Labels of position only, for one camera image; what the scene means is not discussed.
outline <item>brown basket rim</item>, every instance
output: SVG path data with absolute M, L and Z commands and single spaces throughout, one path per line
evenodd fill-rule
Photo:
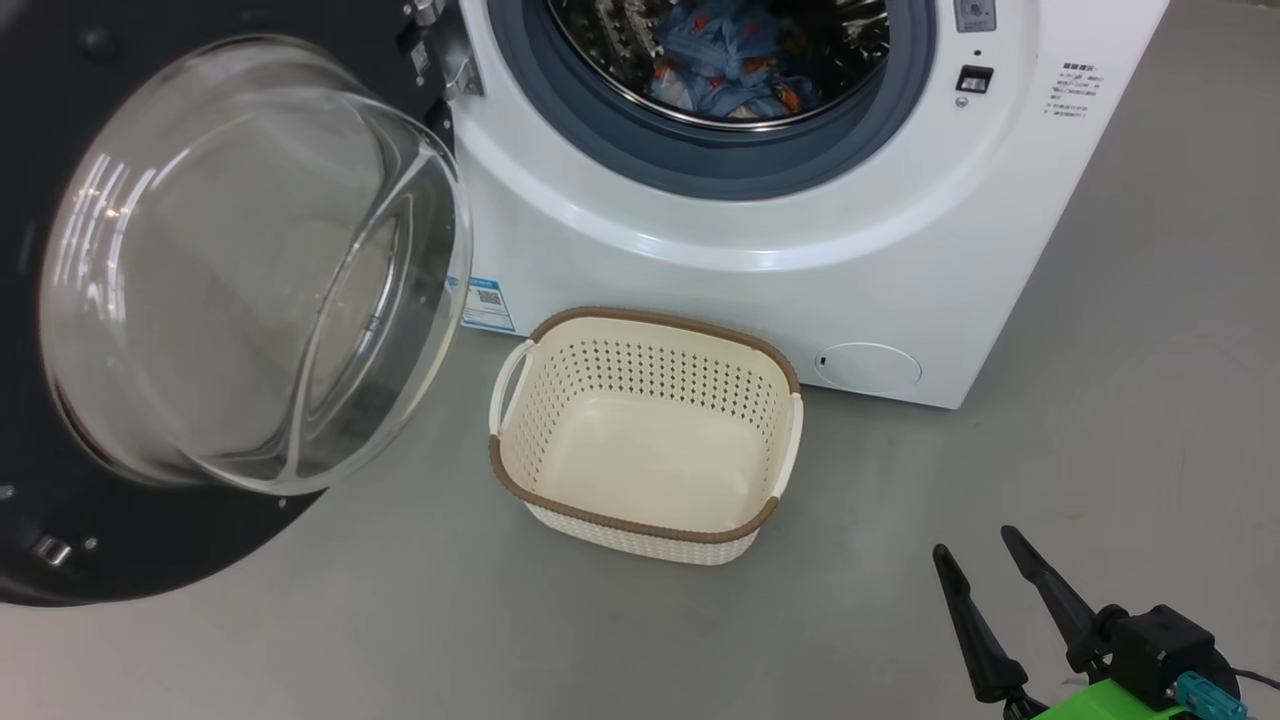
M 530 336 L 529 340 L 538 343 L 541 341 L 547 333 L 549 333 L 557 325 L 562 325 L 570 320 L 577 320 L 581 318 L 604 318 L 611 320 L 631 320 L 637 323 L 648 323 L 653 325 L 664 325 L 669 328 L 676 328 L 681 331 L 690 331 L 695 333 L 708 334 L 712 337 L 718 337 L 721 340 L 727 340 L 730 342 L 736 342 L 737 345 L 744 345 L 751 350 L 756 350 L 767 355 L 773 360 L 782 374 L 787 378 L 787 387 L 792 393 L 800 392 L 800 378 L 796 377 L 795 368 L 791 363 L 768 342 L 737 331 L 731 331 L 728 328 L 722 328 L 719 325 L 713 325 L 710 323 L 703 323 L 699 320 L 690 320 L 687 318 L 678 318 L 675 315 L 662 315 L 659 313 L 648 313 L 644 310 L 625 310 L 621 307 L 573 307 L 571 310 L 564 310 L 563 313 L 557 313 L 548 318 L 543 324 L 538 325 Z M 627 533 L 635 533 L 639 536 L 649 536 L 663 539 L 681 541 L 681 542 L 695 542 L 703 544 L 722 544 L 726 542 L 733 542 L 742 539 L 751 533 L 760 529 L 773 510 L 778 506 L 778 498 L 771 497 L 765 501 L 764 507 L 755 514 L 754 518 L 746 523 L 719 533 L 707 533 L 695 530 L 680 530 L 676 528 L 663 528 L 659 525 L 646 525 L 644 523 L 634 523 L 631 520 L 623 520 L 621 518 L 613 518 L 611 515 L 602 515 L 599 512 L 590 512 L 573 507 L 572 505 L 564 505 L 563 502 L 557 502 L 554 500 L 545 498 L 540 495 L 529 492 L 527 489 L 520 487 L 516 480 L 507 471 L 506 465 L 502 462 L 502 438 L 498 436 L 489 436 L 489 462 L 493 465 L 493 471 L 498 477 L 507 491 L 530 505 L 536 505 L 544 510 L 550 510 L 552 512 L 559 512 L 561 515 L 567 515 L 576 520 L 582 520 L 585 523 L 591 523 L 594 525 L 600 525 L 604 528 L 611 528 L 614 530 L 622 530 Z

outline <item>blue and white label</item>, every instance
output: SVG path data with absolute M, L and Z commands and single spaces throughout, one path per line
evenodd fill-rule
M 457 278 L 449 278 L 449 290 L 457 290 Z M 511 322 L 507 300 L 502 296 L 502 286 L 498 284 L 498 281 L 471 278 L 471 287 L 467 288 L 467 305 L 462 309 L 462 324 L 485 331 L 516 332 L 516 324 Z

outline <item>empty basket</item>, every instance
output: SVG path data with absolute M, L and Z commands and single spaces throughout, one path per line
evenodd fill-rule
M 507 357 L 489 454 L 507 489 L 557 530 L 719 565 L 750 547 L 777 506 L 803 414 L 795 372 L 760 340 L 582 307 L 547 320 Z

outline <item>black cable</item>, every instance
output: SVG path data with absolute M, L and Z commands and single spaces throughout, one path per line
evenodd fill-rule
M 1231 667 L 1231 673 L 1235 673 L 1238 676 L 1244 678 L 1247 680 L 1253 680 L 1254 683 L 1262 683 L 1263 685 L 1280 691 L 1280 680 L 1272 680 L 1271 678 L 1254 673 L 1253 670 L 1240 670 L 1239 667 Z

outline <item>washing machine door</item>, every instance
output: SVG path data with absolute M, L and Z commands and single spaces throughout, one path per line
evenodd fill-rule
M 215 573 L 430 402 L 471 223 L 425 19 L 0 3 L 0 601 Z

